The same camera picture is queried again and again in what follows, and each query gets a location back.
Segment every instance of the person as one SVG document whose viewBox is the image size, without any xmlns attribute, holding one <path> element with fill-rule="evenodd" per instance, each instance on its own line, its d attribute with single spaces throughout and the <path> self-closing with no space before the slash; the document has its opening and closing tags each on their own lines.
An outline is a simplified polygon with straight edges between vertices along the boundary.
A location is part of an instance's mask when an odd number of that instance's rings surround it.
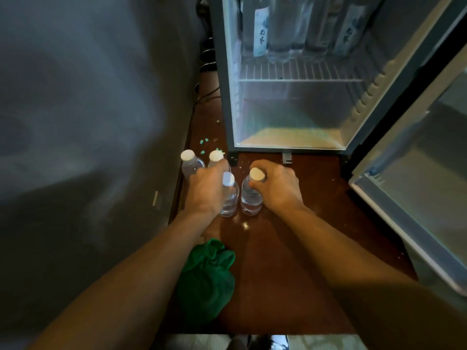
<svg viewBox="0 0 467 350">
<path fill-rule="evenodd" d="M 292 169 L 266 160 L 250 182 L 295 232 L 369 349 L 464 349 L 466 320 L 307 208 Z M 30 347 L 148 349 L 191 248 L 224 203 L 225 159 L 190 177 L 185 209 L 166 230 L 74 300 Z"/>
</svg>

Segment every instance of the mini fridge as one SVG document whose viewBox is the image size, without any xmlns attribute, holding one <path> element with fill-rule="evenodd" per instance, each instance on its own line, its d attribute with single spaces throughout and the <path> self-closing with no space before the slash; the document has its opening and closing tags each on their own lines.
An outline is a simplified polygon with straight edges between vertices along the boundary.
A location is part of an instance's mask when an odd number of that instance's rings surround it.
<svg viewBox="0 0 467 350">
<path fill-rule="evenodd" d="M 238 0 L 209 2 L 229 151 L 351 156 L 350 187 L 467 296 L 467 0 L 381 0 L 348 56 L 279 64 L 245 58 Z"/>
<path fill-rule="evenodd" d="M 277 63 L 244 56 L 241 0 L 208 1 L 229 151 L 338 154 L 365 140 L 467 5 L 379 0 L 347 56 Z"/>
</svg>

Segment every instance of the shoe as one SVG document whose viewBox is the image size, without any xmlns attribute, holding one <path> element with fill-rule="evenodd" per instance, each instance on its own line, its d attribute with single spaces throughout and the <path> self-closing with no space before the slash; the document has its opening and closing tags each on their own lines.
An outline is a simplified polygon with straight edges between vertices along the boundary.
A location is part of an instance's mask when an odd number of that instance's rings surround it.
<svg viewBox="0 0 467 350">
<path fill-rule="evenodd" d="M 287 335 L 271 335 L 270 350 L 289 350 L 289 337 Z"/>
</svg>

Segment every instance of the wooden table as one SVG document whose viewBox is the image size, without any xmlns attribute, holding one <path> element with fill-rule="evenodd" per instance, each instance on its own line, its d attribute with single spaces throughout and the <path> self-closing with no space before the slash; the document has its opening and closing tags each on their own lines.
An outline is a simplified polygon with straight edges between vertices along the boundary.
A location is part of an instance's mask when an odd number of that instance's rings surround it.
<svg viewBox="0 0 467 350">
<path fill-rule="evenodd" d="M 201 74 L 201 96 L 217 86 L 217 73 Z M 227 151 L 219 92 L 212 96 L 217 98 L 196 105 L 187 141 L 187 146 L 206 164 L 212 150 Z M 279 153 L 241 152 L 238 165 L 232 167 L 239 185 L 248 174 L 250 164 L 260 158 L 282 163 Z M 416 279 L 402 241 L 340 177 L 337 156 L 294 154 L 292 160 L 289 166 L 300 180 L 306 206 L 378 258 Z M 180 176 L 173 215 L 183 208 L 186 190 L 187 184 Z M 253 217 L 243 214 L 240 208 L 233 217 L 218 216 L 204 237 L 220 239 L 236 254 L 230 269 L 236 280 L 235 292 L 210 328 L 213 332 L 355 332 L 293 232 L 264 206 Z M 177 332 L 177 329 L 169 328 L 169 331 Z"/>
</svg>

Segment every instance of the bottle cap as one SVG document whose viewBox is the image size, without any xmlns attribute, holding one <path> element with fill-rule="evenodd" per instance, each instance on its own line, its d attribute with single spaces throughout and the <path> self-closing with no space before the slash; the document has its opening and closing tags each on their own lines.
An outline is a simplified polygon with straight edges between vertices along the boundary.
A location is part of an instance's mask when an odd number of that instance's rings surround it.
<svg viewBox="0 0 467 350">
<path fill-rule="evenodd" d="M 222 185 L 224 187 L 233 187 L 234 183 L 235 183 L 234 175 L 230 172 L 224 172 L 224 175 L 222 176 Z"/>
<path fill-rule="evenodd" d="M 209 160 L 211 162 L 219 162 L 224 158 L 224 153 L 220 150 L 214 150 L 209 154 Z"/>
<path fill-rule="evenodd" d="M 261 182 L 265 177 L 266 177 L 266 175 L 259 168 L 255 167 L 255 168 L 252 168 L 251 171 L 250 171 L 250 179 L 252 181 Z"/>
<path fill-rule="evenodd" d="M 193 159 L 193 157 L 195 157 L 195 152 L 193 152 L 193 150 L 185 150 L 184 152 L 182 152 L 180 157 L 183 161 L 190 161 L 191 159 Z"/>
</svg>

